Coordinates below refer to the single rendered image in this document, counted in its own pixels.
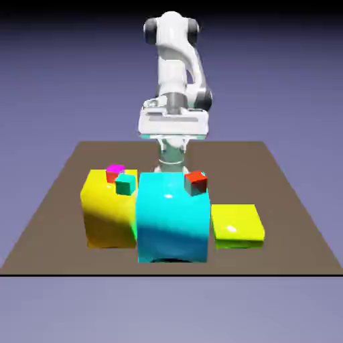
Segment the small teal cube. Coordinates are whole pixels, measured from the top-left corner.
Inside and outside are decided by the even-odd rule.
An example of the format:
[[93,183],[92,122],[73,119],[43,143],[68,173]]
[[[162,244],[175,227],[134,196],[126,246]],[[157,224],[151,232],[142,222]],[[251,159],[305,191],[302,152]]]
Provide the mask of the small teal cube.
[[118,195],[130,196],[136,188],[136,179],[131,174],[119,174],[115,180],[116,193]]

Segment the large yellow box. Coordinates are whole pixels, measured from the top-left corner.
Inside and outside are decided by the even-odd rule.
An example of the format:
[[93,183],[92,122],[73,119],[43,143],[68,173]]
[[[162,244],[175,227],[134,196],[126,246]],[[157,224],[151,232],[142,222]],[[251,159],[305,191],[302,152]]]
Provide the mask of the large yellow box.
[[104,169],[89,171],[80,192],[87,245],[93,249],[134,249],[137,229],[135,203],[138,180],[136,169],[124,174],[135,176],[136,188],[130,196],[118,195],[109,184]]

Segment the flat lime yellow box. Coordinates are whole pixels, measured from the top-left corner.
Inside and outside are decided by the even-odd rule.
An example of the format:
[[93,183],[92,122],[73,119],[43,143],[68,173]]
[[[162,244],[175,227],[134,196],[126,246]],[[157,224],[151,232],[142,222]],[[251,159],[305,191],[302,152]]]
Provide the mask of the flat lime yellow box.
[[217,249],[257,249],[265,229],[254,204],[213,204],[211,224]]

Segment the small red cube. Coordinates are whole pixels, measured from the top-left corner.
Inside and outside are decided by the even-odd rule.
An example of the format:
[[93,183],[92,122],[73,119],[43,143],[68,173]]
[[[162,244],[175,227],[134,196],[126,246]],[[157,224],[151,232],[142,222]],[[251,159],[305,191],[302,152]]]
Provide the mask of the small red cube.
[[190,196],[206,193],[208,188],[206,174],[199,170],[184,174],[184,188]]

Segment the small magenta cube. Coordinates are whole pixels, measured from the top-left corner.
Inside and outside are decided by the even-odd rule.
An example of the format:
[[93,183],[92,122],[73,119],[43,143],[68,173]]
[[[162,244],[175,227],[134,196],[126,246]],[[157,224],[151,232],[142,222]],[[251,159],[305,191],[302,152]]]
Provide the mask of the small magenta cube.
[[109,184],[114,184],[117,177],[125,172],[125,166],[111,164],[106,168],[106,179]]

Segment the large cyan box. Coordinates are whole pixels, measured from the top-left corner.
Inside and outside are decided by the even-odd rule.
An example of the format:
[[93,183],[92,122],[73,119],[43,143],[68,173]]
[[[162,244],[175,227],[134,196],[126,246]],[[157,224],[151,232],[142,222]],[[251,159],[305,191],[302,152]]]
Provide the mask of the large cyan box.
[[205,263],[210,234],[210,197],[190,196],[183,172],[143,172],[136,200],[140,263],[177,260]]

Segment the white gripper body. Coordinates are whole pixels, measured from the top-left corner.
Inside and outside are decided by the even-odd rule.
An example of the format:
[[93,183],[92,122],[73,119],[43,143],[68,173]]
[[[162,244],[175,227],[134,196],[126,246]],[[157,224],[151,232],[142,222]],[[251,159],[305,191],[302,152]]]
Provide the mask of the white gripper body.
[[171,115],[165,107],[147,107],[141,109],[138,132],[144,139],[205,139],[209,132],[208,122],[209,114],[203,110],[181,108],[180,114]]

